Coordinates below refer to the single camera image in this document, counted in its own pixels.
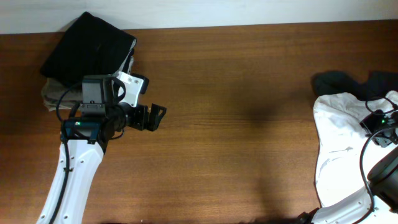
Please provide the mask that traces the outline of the white t-shirt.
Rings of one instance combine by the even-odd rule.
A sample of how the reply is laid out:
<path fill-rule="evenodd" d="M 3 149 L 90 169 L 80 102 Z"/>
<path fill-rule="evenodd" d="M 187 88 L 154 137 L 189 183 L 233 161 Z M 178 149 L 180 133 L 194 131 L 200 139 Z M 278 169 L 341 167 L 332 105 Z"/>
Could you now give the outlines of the white t-shirt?
<path fill-rule="evenodd" d="M 366 131 L 360 122 L 371 113 L 351 93 L 323 95 L 313 106 L 319 138 L 315 187 L 322 207 L 329 207 L 364 187 L 359 160 Z"/>

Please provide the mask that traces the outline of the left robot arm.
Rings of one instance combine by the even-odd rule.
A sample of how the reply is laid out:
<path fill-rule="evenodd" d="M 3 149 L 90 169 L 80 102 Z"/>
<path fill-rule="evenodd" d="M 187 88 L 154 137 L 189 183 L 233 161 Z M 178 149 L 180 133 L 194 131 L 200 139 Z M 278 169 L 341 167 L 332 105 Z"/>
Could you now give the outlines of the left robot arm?
<path fill-rule="evenodd" d="M 110 141 L 126 128 L 155 131 L 167 109 L 140 105 L 149 79 L 133 73 L 90 75 L 71 86 L 82 99 L 60 119 L 59 158 L 38 223 L 81 223 L 91 183 Z"/>

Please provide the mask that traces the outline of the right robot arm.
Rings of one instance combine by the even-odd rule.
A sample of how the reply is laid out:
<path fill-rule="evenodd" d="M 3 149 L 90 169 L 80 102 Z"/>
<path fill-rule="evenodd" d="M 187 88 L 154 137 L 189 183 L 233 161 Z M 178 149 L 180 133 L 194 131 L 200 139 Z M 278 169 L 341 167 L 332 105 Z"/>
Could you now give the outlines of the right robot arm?
<path fill-rule="evenodd" d="M 397 223 L 397 113 L 314 111 L 321 207 L 298 223 Z"/>

